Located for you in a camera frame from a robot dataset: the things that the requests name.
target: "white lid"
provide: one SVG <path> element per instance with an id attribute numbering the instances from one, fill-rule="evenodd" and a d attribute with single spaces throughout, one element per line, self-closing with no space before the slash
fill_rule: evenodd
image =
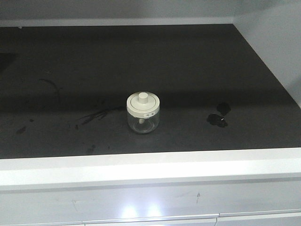
<path id="1" fill-rule="evenodd" d="M 159 112 L 160 100 L 150 92 L 138 92 L 127 99 L 127 111 L 136 118 L 147 119 Z"/>

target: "lid knob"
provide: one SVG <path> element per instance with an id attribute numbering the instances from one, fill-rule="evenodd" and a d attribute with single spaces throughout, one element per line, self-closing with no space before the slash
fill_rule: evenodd
<path id="1" fill-rule="evenodd" d="M 149 100 L 149 95 L 147 93 L 139 93 L 139 96 L 138 96 L 138 101 L 139 103 L 141 104 L 146 104 Z"/>

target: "dark spill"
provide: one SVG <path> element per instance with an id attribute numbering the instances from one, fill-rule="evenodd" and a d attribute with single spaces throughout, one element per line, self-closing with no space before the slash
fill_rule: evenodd
<path id="1" fill-rule="evenodd" d="M 223 102 L 220 103 L 217 107 L 216 107 L 217 111 L 219 111 L 223 116 L 225 116 L 226 114 L 228 114 L 231 111 L 231 108 L 229 106 L 229 104 Z"/>
<path id="2" fill-rule="evenodd" d="M 18 54 L 16 53 L 0 53 L 0 73 L 2 73 L 8 66 L 16 60 Z"/>
<path id="3" fill-rule="evenodd" d="M 226 127 L 228 124 L 225 121 L 225 118 L 222 116 L 219 116 L 217 114 L 210 114 L 207 118 L 207 122 L 209 122 L 211 125 L 217 125 L 218 127 Z"/>
<path id="4" fill-rule="evenodd" d="M 25 132 L 25 130 L 26 130 L 26 126 L 24 126 L 24 127 L 20 128 L 19 130 L 17 130 L 16 134 L 22 134 L 22 133 Z"/>

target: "white countertop edge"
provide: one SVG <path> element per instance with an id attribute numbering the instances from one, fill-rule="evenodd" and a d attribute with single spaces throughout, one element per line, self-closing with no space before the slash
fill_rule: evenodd
<path id="1" fill-rule="evenodd" d="M 301 178 L 301 148 L 0 160 L 0 190 Z"/>

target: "white label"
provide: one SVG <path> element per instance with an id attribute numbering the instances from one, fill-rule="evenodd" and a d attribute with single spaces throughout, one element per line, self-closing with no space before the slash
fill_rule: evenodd
<path id="1" fill-rule="evenodd" d="M 143 116 L 144 117 L 152 117 L 152 116 L 154 116 L 154 112 L 151 112 L 151 113 L 147 113 L 147 114 L 144 114 Z"/>

